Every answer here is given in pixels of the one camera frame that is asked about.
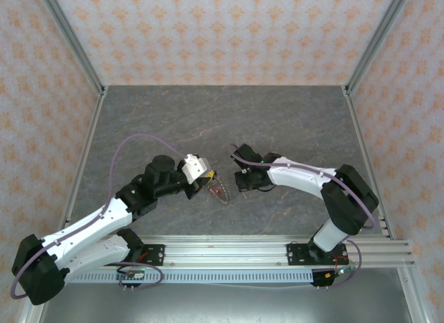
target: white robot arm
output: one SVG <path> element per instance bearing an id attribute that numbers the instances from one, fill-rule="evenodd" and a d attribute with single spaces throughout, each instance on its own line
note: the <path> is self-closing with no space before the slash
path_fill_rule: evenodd
<path id="1" fill-rule="evenodd" d="M 154 210 L 157 199 L 184 191 L 192 199 L 210 180 L 206 159 L 187 155 L 175 169 L 175 162 L 158 155 L 111 199 L 108 207 L 97 209 L 68 228 L 44 236 L 32 234 L 17 250 L 12 273 L 21 273 L 19 283 L 34 305 L 56 296 L 66 283 L 94 268 L 120 261 L 136 261 L 144 244 L 131 229 L 121 229 Z M 121 229 L 109 239 L 105 235 Z M 26 269 L 31 257 L 41 253 Z"/>
<path id="2" fill-rule="evenodd" d="M 339 169 L 317 168 L 276 153 L 268 153 L 262 158 L 246 144 L 237 148 L 232 158 L 242 169 L 234 174 L 239 191 L 263 191 L 262 188 L 270 185 L 282 185 L 305 191 L 324 201 L 330 219 L 307 244 L 307 253 L 315 263 L 329 259 L 332 250 L 348 236 L 356 235 L 368 219 L 358 202 L 344 193 L 337 182 L 346 184 L 370 213 L 379 204 L 369 186 L 349 165 L 342 165 Z"/>

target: gray marble surface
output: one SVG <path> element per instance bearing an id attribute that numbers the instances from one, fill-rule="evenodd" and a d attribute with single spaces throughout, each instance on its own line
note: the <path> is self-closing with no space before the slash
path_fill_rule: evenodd
<path id="1" fill-rule="evenodd" d="M 115 86 L 103 103 L 73 221 L 104 203 L 114 151 L 138 132 L 156 134 L 184 154 L 208 158 L 232 196 L 228 206 L 207 191 L 191 201 L 184 193 L 162 197 L 156 210 L 131 225 L 140 235 L 311 235 L 328 219 L 321 200 L 287 187 L 239 193 L 230 143 L 247 143 L 262 155 L 277 152 L 312 166 L 350 164 L 368 179 L 340 87 Z M 179 161 L 156 141 L 141 138 L 128 143 L 118 158 L 114 191 L 143 173 L 160 154 Z"/>

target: black plastic cap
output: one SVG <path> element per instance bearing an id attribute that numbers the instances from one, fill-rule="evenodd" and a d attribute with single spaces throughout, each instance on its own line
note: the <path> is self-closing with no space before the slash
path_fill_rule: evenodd
<path id="1" fill-rule="evenodd" d="M 121 236 L 125 242 L 127 243 L 128 249 L 130 252 L 128 253 L 125 261 L 127 262 L 135 262 L 142 253 L 142 248 L 144 247 L 144 243 L 137 236 L 137 234 L 129 228 L 121 229 L 117 232 L 118 236 Z"/>
<path id="2" fill-rule="evenodd" d="M 234 154 L 247 162 L 261 162 L 262 156 L 259 153 L 256 153 L 250 146 L 247 144 L 242 144 L 237 150 L 235 150 Z M 234 157 L 231 157 L 231 159 L 234 160 L 234 162 L 241 168 L 241 169 L 247 169 L 250 166 L 247 164 L 244 164 L 242 161 L 239 161 L 235 159 Z"/>
<path id="3" fill-rule="evenodd" d="M 42 244 L 34 234 L 25 238 L 17 251 L 12 273 L 16 276 L 22 266 L 40 249 Z M 64 274 L 45 252 L 26 269 L 19 283 L 31 303 L 37 306 L 49 301 L 63 289 L 65 286 L 63 279 Z"/>
<path id="4" fill-rule="evenodd" d="M 327 287 L 334 283 L 334 270 L 313 272 L 313 282 L 310 283 L 314 287 Z"/>
<path id="5" fill-rule="evenodd" d="M 358 196 L 369 212 L 376 210 L 379 201 L 356 169 L 350 165 L 342 165 L 336 170 L 336 178 Z M 323 185 L 321 194 L 334 225 L 349 235 L 358 234 L 368 216 L 357 201 L 333 181 Z"/>

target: small object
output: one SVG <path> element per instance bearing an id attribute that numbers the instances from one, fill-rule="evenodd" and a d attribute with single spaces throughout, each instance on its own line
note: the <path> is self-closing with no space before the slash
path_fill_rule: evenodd
<path id="1" fill-rule="evenodd" d="M 222 183 L 221 178 L 213 170 L 208 172 L 207 176 L 211 177 L 211 180 L 206 184 L 210 194 L 220 203 L 227 205 L 230 202 L 230 192 Z"/>
<path id="2" fill-rule="evenodd" d="M 334 282 L 334 278 L 332 278 L 333 275 L 333 270 L 313 272 L 313 282 L 310 284 L 315 286 L 318 290 L 319 287 L 331 286 Z"/>
<path id="3" fill-rule="evenodd" d="M 130 274 L 128 274 L 128 278 L 142 279 L 144 277 L 145 277 L 145 272 L 144 271 L 135 272 L 131 277 L 130 277 Z"/>

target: patterned wallpaper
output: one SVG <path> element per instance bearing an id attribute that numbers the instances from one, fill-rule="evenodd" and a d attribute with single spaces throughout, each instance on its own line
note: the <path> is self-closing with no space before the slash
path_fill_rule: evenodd
<path id="1" fill-rule="evenodd" d="M 59 0 L 106 85 L 343 85 L 391 0 Z"/>
<path id="2" fill-rule="evenodd" d="M 444 317 L 444 0 L 409 0 L 353 96 L 384 206 Z"/>
<path id="3" fill-rule="evenodd" d="M 96 94 L 40 0 L 0 0 L 0 312 L 19 242 L 58 226 Z"/>

